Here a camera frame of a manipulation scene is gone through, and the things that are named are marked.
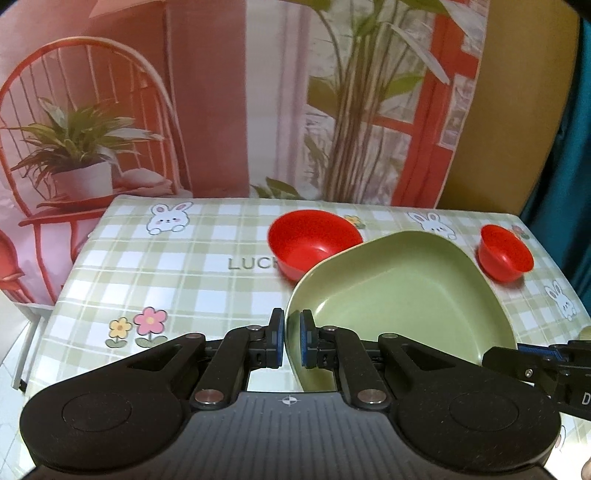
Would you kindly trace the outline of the small red bowl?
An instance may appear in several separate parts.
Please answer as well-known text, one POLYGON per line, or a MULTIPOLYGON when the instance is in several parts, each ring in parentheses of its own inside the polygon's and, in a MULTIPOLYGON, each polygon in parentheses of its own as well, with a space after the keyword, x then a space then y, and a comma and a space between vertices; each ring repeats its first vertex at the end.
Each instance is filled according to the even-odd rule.
POLYGON ((476 258, 481 269, 500 283, 517 281, 535 266, 528 247, 513 232, 493 224, 481 228, 476 258))

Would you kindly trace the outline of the green rounded plate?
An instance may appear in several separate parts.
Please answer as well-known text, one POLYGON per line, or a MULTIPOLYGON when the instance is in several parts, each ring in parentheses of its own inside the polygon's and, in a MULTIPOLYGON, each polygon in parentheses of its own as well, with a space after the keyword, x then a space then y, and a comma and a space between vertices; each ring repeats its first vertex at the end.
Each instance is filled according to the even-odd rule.
POLYGON ((344 327, 363 340, 396 333, 472 363, 492 347, 513 348, 509 318, 485 276, 453 242, 402 231, 318 263, 287 304, 287 356, 305 391, 332 391, 330 372, 301 364, 301 311, 315 325, 344 327))

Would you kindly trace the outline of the wooden board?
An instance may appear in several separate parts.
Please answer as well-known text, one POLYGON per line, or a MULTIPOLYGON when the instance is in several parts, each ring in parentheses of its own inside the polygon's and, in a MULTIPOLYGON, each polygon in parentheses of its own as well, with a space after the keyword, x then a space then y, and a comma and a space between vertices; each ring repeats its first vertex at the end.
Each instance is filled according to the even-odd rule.
POLYGON ((443 209, 518 214, 541 174, 570 90, 579 16, 564 1, 493 1, 479 79, 443 209))

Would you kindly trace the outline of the large red bowl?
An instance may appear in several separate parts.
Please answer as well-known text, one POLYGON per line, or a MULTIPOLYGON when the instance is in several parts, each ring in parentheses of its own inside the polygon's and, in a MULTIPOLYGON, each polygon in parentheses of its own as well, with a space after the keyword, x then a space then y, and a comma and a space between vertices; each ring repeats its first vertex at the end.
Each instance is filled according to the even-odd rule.
POLYGON ((281 215, 270 225, 266 239, 281 274, 294 282, 318 263, 363 242, 351 222, 314 209, 281 215))

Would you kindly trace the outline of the printed room backdrop cloth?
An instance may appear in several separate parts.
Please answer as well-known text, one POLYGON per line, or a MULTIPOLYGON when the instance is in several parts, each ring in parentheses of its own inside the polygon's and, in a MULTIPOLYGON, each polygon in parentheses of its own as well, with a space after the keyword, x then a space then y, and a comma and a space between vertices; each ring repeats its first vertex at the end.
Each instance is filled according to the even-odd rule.
POLYGON ((1 290, 53 304, 121 194, 433 207, 486 1, 5 1, 1 290))

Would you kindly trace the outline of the teal curtain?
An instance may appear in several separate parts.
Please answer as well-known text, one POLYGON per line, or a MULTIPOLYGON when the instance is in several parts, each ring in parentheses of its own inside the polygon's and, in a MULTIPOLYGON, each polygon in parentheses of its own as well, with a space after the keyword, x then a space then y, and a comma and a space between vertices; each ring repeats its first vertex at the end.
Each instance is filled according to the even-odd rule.
POLYGON ((530 229, 590 307, 590 81, 573 90, 529 211, 530 229))

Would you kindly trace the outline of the checked bunny tablecloth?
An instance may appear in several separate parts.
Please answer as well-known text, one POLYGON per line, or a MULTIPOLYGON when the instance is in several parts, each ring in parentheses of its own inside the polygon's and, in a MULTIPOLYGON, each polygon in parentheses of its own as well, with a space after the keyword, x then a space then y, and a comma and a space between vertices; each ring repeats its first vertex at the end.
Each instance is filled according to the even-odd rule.
MULTIPOLYGON (((26 395, 125 356, 158 340, 197 331, 220 338, 287 310, 293 285, 280 274, 266 235, 304 201, 195 200, 180 231, 148 232, 152 202, 117 200, 91 233, 40 342, 26 395)), ((441 236, 472 256, 481 228, 512 230, 535 260, 514 284, 493 284, 520 343, 578 337, 590 318, 537 239, 513 215, 325 204, 372 241, 402 231, 441 236)))

